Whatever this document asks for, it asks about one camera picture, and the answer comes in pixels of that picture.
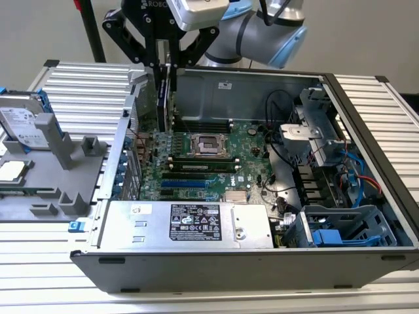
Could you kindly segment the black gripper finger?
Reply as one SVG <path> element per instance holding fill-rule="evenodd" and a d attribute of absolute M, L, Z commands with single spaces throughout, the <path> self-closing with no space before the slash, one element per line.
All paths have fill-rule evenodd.
<path fill-rule="evenodd" d="M 195 40 L 182 50 L 180 40 L 185 34 L 186 31 L 178 29 L 170 37 L 170 87 L 173 92 L 177 90 L 177 71 L 186 68 L 186 66 L 193 66 L 199 61 L 219 35 L 219 28 L 211 26 L 199 29 Z"/>
<path fill-rule="evenodd" d="M 151 69 L 155 90 L 158 91 L 161 70 L 154 38 L 146 35 L 143 46 L 126 27 L 126 17 L 121 10 L 108 11 L 102 21 L 102 27 L 132 63 L 142 63 Z"/>

